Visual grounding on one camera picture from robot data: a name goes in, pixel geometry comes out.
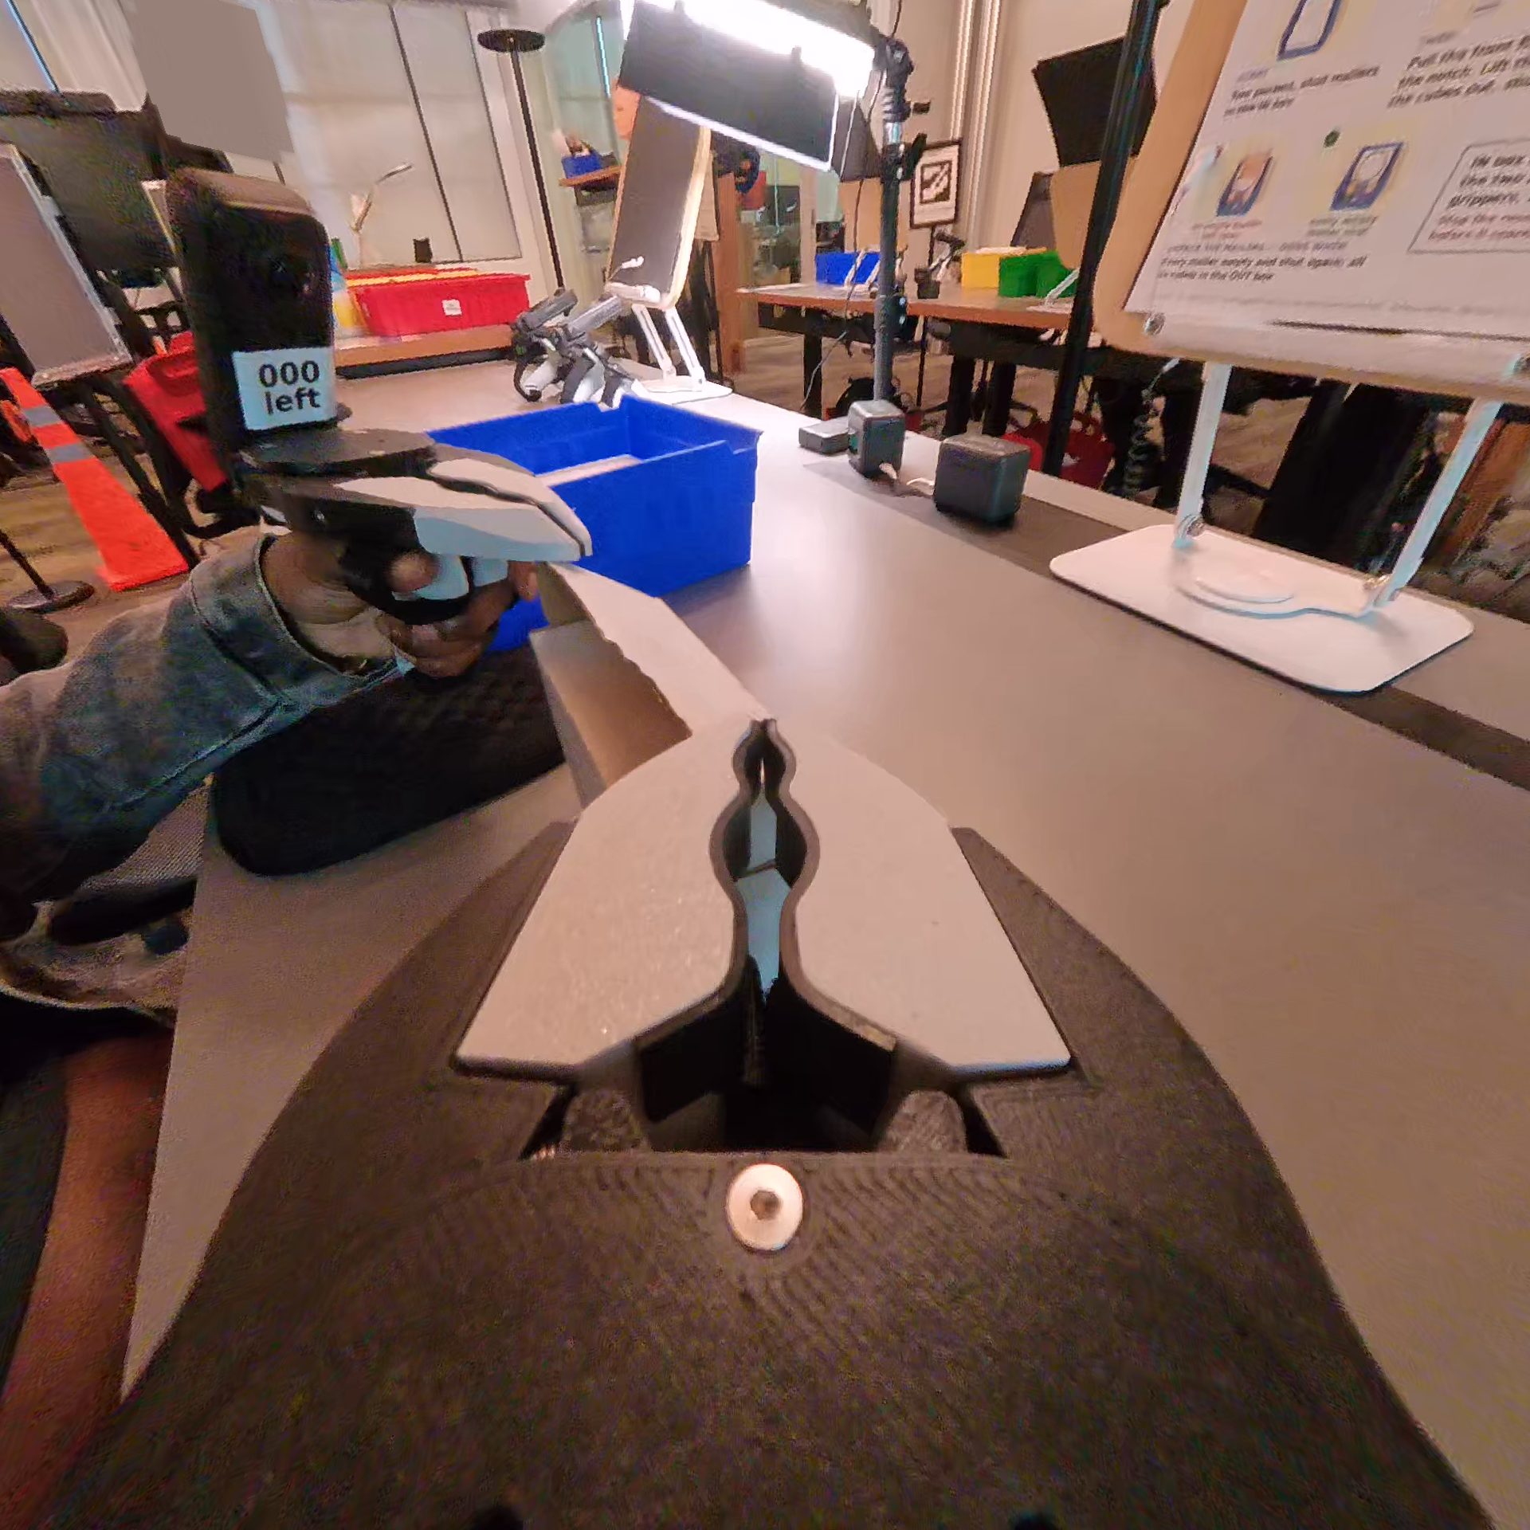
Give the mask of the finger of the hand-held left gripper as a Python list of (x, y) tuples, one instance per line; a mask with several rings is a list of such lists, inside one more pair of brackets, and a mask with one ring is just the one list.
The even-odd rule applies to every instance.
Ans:
[(581, 517), (536, 479), (350, 479), (346, 494), (401, 510), (417, 545), (431, 555), (581, 562)]
[(463, 549), (483, 547), (496, 556), (588, 556), (594, 536), (560, 494), (528, 469), (486, 456), (436, 461), (430, 480), (440, 486), (434, 521), (453, 526)]

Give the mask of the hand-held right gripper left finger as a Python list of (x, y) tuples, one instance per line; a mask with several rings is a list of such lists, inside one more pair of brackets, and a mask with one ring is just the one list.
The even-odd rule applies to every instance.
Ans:
[(764, 728), (724, 718), (576, 820), (468, 1025), (470, 1071), (579, 1086), (732, 1086), (752, 1012), (737, 859)]

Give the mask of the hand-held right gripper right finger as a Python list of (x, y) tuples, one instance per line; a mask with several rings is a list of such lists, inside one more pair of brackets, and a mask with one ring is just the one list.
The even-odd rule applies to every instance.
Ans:
[(893, 1061), (977, 1082), (1068, 1070), (1069, 1046), (946, 817), (820, 732), (767, 723), (781, 975)]

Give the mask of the person's left forearm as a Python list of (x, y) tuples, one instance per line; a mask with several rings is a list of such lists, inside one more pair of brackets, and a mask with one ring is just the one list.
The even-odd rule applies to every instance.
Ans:
[(42, 904), (121, 865), (241, 751), (396, 674), (380, 619), (299, 619), (268, 580), (265, 536), (203, 564), (169, 600), (129, 610), (55, 669), (3, 686), (3, 940)]

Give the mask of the grey desk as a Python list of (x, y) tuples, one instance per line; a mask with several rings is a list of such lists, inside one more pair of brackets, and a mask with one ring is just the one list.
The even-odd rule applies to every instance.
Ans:
[(1481, 616), (1400, 725), (1051, 578), (1147, 510), (1028, 480), (1010, 536), (762, 433), (752, 564), (677, 613), (786, 723), (980, 832), (1147, 984), (1271, 1150), (1367, 1346), (1528, 1527), (1528, 630)]

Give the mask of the person's left hand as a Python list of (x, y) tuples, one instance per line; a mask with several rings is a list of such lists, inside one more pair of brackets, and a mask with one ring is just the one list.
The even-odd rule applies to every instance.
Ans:
[(534, 564), (511, 564), (507, 578), (480, 586), (449, 620), (398, 620), (348, 589), (337, 542), (292, 532), (259, 550), (264, 583), (309, 650), (337, 665), (364, 672), (401, 665), (431, 680), (463, 677), (489, 650), (502, 616), (541, 595)]

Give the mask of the blue plastic bin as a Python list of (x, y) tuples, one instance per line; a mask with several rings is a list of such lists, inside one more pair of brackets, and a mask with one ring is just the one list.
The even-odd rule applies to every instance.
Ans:
[(553, 479), (594, 536), (581, 564), (650, 598), (752, 559), (758, 431), (627, 395), (431, 431)]

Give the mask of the idle grey gripper tool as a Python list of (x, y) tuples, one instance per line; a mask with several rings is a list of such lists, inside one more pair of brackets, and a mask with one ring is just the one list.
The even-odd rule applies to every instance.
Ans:
[(604, 295), (576, 312), (579, 297), (560, 289), (511, 323), (513, 388), (528, 405), (550, 395), (563, 406), (598, 402), (615, 409), (637, 378), (599, 333), (627, 310), (622, 295)]

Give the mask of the red plastic bin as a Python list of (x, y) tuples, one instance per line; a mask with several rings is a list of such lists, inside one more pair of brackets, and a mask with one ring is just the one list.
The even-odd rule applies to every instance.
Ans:
[(398, 340), (513, 326), (530, 310), (530, 279), (462, 265), (346, 279), (368, 333)]

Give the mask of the grey display panel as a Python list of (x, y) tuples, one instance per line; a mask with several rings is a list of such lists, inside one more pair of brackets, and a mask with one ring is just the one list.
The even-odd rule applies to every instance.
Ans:
[(9, 142), (3, 147), (3, 327), (40, 389), (135, 362), (58, 204)]

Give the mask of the grey tablet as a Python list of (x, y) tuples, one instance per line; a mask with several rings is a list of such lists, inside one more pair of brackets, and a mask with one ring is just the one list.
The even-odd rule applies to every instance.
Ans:
[(639, 99), (608, 254), (610, 294), (653, 310), (673, 310), (690, 270), (710, 184), (710, 130)]

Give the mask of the dark grey cube charger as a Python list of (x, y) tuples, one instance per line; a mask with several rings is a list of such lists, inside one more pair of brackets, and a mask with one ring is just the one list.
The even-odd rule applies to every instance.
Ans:
[(937, 452), (934, 505), (966, 522), (1010, 527), (1022, 505), (1030, 457), (1025, 441), (948, 436)]
[(898, 402), (858, 399), (846, 414), (851, 466), (870, 480), (899, 483), (907, 422)]

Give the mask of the LED light panel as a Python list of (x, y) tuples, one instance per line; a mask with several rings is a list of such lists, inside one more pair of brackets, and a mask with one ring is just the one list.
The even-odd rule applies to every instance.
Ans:
[(673, 118), (814, 170), (877, 71), (854, 3), (622, 3), (620, 83)]

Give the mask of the white board stand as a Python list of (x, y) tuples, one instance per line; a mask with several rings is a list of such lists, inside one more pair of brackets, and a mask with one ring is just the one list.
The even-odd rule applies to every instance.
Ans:
[(1373, 692), (1466, 641), (1471, 616), (1408, 589), (1505, 402), (1471, 402), (1396, 564), (1378, 578), (1210, 529), (1203, 491), (1231, 378), (1231, 363), (1203, 371), (1174, 526), (1069, 550), (1052, 559), (1051, 573), (1271, 677), (1345, 698)]

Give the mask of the person's leg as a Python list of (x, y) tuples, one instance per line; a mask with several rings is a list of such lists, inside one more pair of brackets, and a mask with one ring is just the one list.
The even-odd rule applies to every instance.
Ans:
[(65, 1063), (61, 1155), (3, 1384), (3, 1422), (35, 1442), (85, 1437), (120, 1400), (170, 1052), (156, 1026)]

